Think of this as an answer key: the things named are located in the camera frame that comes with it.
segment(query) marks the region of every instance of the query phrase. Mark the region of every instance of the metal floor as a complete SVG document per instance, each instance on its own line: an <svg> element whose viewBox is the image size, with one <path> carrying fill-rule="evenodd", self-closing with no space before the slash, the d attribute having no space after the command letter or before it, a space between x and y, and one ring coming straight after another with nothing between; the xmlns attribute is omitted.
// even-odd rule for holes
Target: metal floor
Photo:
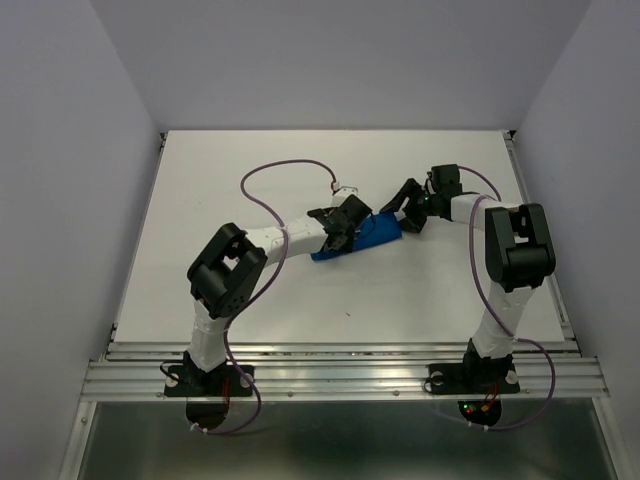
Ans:
<svg viewBox="0 0 640 480"><path fill-rule="evenodd" d="M507 400L501 423L540 400ZM253 404L236 404L239 420ZM190 432L180 403L102 403L84 480L604 480L615 474L590 399L557 399L537 422L482 433L432 412L454 402L267 404L246 433Z"/></svg>

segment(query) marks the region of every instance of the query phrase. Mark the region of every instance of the white platform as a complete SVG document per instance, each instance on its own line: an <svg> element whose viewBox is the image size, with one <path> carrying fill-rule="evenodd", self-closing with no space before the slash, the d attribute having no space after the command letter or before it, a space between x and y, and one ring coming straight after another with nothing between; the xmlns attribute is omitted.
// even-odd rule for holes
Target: white platform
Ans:
<svg viewBox="0 0 640 480"><path fill-rule="evenodd" d="M215 131L170 132L118 320L115 341L188 342L193 304L186 271L219 226L274 224L238 187L258 165L313 158L342 185L359 188L377 211L408 177L423 182L434 165L480 170L505 201L522 201L500 132ZM314 166L283 166L248 183L285 219L328 206L329 176ZM466 191L489 192L462 172ZM477 235L483 284L484 242ZM268 277L271 269L263 277ZM467 227L429 219L420 236L323 263L291 259L273 288L234 323L232 342L465 342L483 305L469 267ZM521 337L562 341L545 284L529 302Z"/></svg>

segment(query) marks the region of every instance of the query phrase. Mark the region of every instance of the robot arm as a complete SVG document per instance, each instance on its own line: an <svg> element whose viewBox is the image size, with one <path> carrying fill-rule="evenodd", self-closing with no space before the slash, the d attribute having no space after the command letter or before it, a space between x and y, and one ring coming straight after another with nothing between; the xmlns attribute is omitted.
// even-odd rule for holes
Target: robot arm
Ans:
<svg viewBox="0 0 640 480"><path fill-rule="evenodd" d="M284 228L241 230L223 225L187 272L195 300L195 325L184 364L193 384L226 362L223 334L229 320L249 302L262 271L287 258L325 251L350 252L371 209L353 188L334 193L332 206L312 210Z"/></svg>
<svg viewBox="0 0 640 480"><path fill-rule="evenodd" d="M479 197L463 192L457 165L443 165L429 172L424 186L408 179L381 210L396 212L406 201L400 226L407 232L419 233L432 216L464 224L473 221L474 228L485 232L485 264L492 281L489 305L462 364L429 366L431 376L437 374L439 378L430 385L434 394L478 393L493 385L499 385L501 393L519 391L517 380L513 381L517 379L512 362L513 336L535 288L555 269L542 206L507 204L484 196L478 203Z"/></svg>

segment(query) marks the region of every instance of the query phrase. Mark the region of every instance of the gray wall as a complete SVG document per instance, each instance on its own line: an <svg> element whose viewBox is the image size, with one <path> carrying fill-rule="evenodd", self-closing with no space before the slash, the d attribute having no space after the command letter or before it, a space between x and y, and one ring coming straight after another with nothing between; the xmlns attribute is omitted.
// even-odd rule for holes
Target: gray wall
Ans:
<svg viewBox="0 0 640 480"><path fill-rule="evenodd" d="M158 151L87 0L0 7L0 476L57 478Z"/></svg>
<svg viewBox="0 0 640 480"><path fill-rule="evenodd" d="M587 0L92 0L163 130L515 128Z"/></svg>
<svg viewBox="0 0 640 480"><path fill-rule="evenodd" d="M596 0L516 137L547 205L558 281L588 355L598 355L640 452L640 3Z"/></svg>

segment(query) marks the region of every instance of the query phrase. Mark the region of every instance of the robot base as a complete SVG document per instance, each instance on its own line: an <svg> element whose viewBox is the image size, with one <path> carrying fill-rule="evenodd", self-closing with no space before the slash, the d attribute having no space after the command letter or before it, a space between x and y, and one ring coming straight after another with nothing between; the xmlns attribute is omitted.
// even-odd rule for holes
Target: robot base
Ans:
<svg viewBox="0 0 640 480"><path fill-rule="evenodd" d="M251 365L240 365L242 371L254 376L254 367ZM230 397L250 397L253 390L250 386L243 386L240 375L233 368L233 365L220 365L211 372L202 375L197 381L193 380L192 372L185 365L171 365L167 371L180 379L181 382L172 382L170 379L165 384L164 395L166 397L222 397L222 390L225 381L229 380L229 396Z"/></svg>
<svg viewBox="0 0 640 480"><path fill-rule="evenodd" d="M485 394L492 385L478 385L469 382L461 363L432 363L428 365L429 378L425 380L424 389L433 395L479 395ZM505 378L498 378L500 395L520 392L520 384L508 383Z"/></svg>

